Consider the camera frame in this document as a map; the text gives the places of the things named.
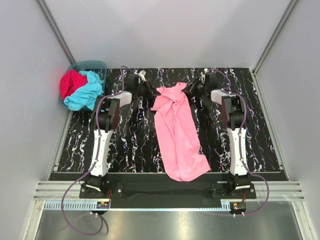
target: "teal plastic basket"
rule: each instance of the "teal plastic basket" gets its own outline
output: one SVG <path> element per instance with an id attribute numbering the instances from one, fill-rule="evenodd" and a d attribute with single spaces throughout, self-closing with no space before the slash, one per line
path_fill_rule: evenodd
<path id="1" fill-rule="evenodd" d="M 72 64 L 67 72 L 69 70 L 75 70 L 77 72 L 79 71 L 93 71 L 96 74 L 99 75 L 100 79 L 102 80 L 102 90 L 105 91 L 105 86 L 106 86 L 106 78 L 107 78 L 107 66 L 102 62 L 102 61 L 79 61 L 76 62 L 75 64 Z M 68 108 L 67 105 L 65 105 L 62 101 L 61 95 L 59 95 L 59 103 Z M 83 107 L 81 108 L 80 111 L 91 111 L 89 108 L 87 107 Z"/>

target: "marble pattern surface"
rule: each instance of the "marble pattern surface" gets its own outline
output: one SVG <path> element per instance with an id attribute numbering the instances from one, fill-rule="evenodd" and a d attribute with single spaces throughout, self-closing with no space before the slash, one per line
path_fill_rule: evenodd
<path id="1" fill-rule="evenodd" d="M 248 68 L 218 68 L 231 80 L 233 92 L 244 94 L 248 104 L 246 155 L 248 167 L 255 172 L 278 172 L 279 164 L 267 128 L 257 91 Z M 192 82 L 201 76 L 203 68 L 144 69 L 145 77 L 154 87 L 172 87 L 177 82 Z M 227 81 L 217 73 L 222 86 Z M 121 88 L 119 69 L 107 71 L 105 91 L 116 93 Z M 110 141 L 108 168 L 110 173 L 165 172 L 157 140 L 154 100 L 135 98 L 121 109 L 120 124 Z M 221 108 L 209 99 L 189 98 L 190 109 L 198 132 L 201 148 L 211 172 L 227 172 L 230 167 L 230 147 L 227 130 L 223 127 Z M 93 152 L 93 134 L 90 133 L 91 112 L 74 112 L 61 154 L 58 172 L 88 170 Z"/>

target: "pink towel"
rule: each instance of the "pink towel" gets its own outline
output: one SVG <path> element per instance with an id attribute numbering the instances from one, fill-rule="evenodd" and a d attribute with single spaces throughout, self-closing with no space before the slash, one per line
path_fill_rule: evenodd
<path id="1" fill-rule="evenodd" d="M 200 142 L 188 98 L 181 92 L 186 83 L 158 87 L 151 110 L 165 172 L 176 181 L 192 181 L 210 170 L 205 155 L 199 154 Z"/>

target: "gray wall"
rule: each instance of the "gray wall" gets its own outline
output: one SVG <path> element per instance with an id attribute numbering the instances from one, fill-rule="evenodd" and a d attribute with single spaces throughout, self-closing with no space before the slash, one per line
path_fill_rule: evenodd
<path id="1" fill-rule="evenodd" d="M 52 163 L 69 64 L 35 0 L 2 0 L 0 23 L 0 239 L 16 240 Z"/>
<path id="2" fill-rule="evenodd" d="M 290 177 L 299 180 L 320 236 L 320 1 L 301 0 L 258 80 Z"/>
<path id="3" fill-rule="evenodd" d="M 76 60 L 251 67 L 290 0 L 46 0 Z"/>

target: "cable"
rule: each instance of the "cable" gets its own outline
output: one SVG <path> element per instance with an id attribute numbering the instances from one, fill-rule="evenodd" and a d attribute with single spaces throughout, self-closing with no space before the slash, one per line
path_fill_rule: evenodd
<path id="1" fill-rule="evenodd" d="M 258 212 L 260 212 L 262 209 L 265 208 L 268 200 L 269 200 L 269 194 L 270 194 L 270 189 L 269 189 L 269 184 L 267 182 L 267 180 L 263 177 L 263 176 L 260 176 L 258 174 L 254 174 L 252 173 L 248 166 L 246 165 L 246 163 L 244 162 L 244 158 L 243 158 L 243 154 L 242 154 L 242 146 L 241 146 L 241 132 L 242 132 L 242 128 L 244 127 L 245 123 L 246 123 L 246 119 L 247 119 L 247 104 L 246 104 L 246 101 L 244 100 L 244 98 L 239 94 L 239 93 L 234 93 L 231 91 L 231 81 L 230 79 L 227 77 L 226 74 L 224 74 L 223 72 L 217 70 L 217 69 L 214 69 L 214 68 L 211 68 L 212 71 L 215 71 L 215 72 L 218 72 L 220 74 L 222 74 L 228 81 L 228 86 L 227 87 L 224 87 L 221 89 L 222 92 L 224 92 L 225 94 L 228 94 L 228 95 L 236 95 L 240 98 L 240 100 L 242 101 L 243 103 L 243 106 L 244 106 L 244 117 L 243 117 L 243 120 L 242 120 L 242 123 L 240 125 L 240 128 L 239 128 L 239 151 L 240 151 L 240 159 L 241 159 L 241 162 L 242 162 L 242 165 L 243 167 L 245 168 L 245 170 L 252 176 L 252 177 L 257 177 L 257 178 L 260 178 L 261 180 L 263 180 L 265 182 L 265 186 L 266 186 L 266 198 L 265 198 L 265 201 L 264 203 L 262 204 L 262 206 L 253 211 L 253 212 L 250 212 L 250 213 L 247 213 L 246 216 L 252 216 Z"/>
<path id="2" fill-rule="evenodd" d="M 127 66 L 121 66 L 120 68 L 120 72 L 121 72 L 121 80 L 122 80 L 122 88 L 121 88 L 121 91 L 119 91 L 118 93 L 116 94 L 112 94 L 112 95 L 107 95 L 107 96 L 104 96 L 103 98 L 101 98 L 101 100 L 99 101 L 98 105 L 97 105 L 97 108 L 96 108 L 96 112 L 95 112 L 95 121 L 96 121 L 96 127 L 98 129 L 98 134 L 99 136 L 101 136 L 101 129 L 100 129 L 100 125 L 99 125 L 99 120 L 98 120 L 98 114 L 99 114 L 99 111 L 100 111 L 100 108 L 101 108 L 101 105 L 102 105 L 102 102 L 106 99 L 106 98 L 110 98 L 110 97 L 115 97 L 119 94 L 121 94 L 124 90 L 125 90 L 125 76 L 124 76 L 124 73 L 123 73 L 123 69 L 127 69 L 129 71 L 131 71 L 132 73 L 134 73 L 130 68 L 128 68 Z M 96 150 L 96 155 L 95 155 L 95 159 L 94 159 L 94 163 L 92 165 L 92 167 L 89 169 L 88 172 L 86 172 L 84 175 L 80 176 L 77 180 L 75 180 L 67 189 L 66 191 L 64 192 L 63 196 L 62 196 L 62 199 L 61 199 L 61 212 L 62 212 L 62 216 L 66 222 L 66 224 L 72 229 L 74 230 L 75 232 L 77 233 L 80 233 L 82 235 L 85 235 L 85 236 L 95 236 L 97 234 L 99 234 L 104 226 L 104 218 L 102 216 L 100 216 L 99 214 L 96 214 L 95 216 L 96 217 L 99 217 L 100 220 L 101 220 L 101 226 L 99 228 L 98 231 L 94 232 L 94 233 L 87 233 L 87 232 L 83 232 L 83 231 L 80 231 L 78 229 L 76 229 L 68 220 L 67 216 L 66 216 L 66 213 L 65 213 L 65 210 L 64 210 L 64 202 L 65 202 L 65 198 L 66 198 L 66 195 L 67 193 L 69 192 L 69 190 L 79 181 L 81 181 L 83 178 L 85 178 L 87 175 L 90 174 L 90 172 L 95 168 L 96 164 L 97 164 L 97 161 L 98 161 L 98 157 L 99 157 L 99 150 L 100 150 L 100 144 L 101 144 L 101 140 L 100 140 L 100 137 L 98 137 L 98 144 L 97 144 L 97 150 Z M 111 202 L 111 191 L 110 191 L 110 194 L 109 194 L 109 206 L 110 206 L 110 202 Z"/>

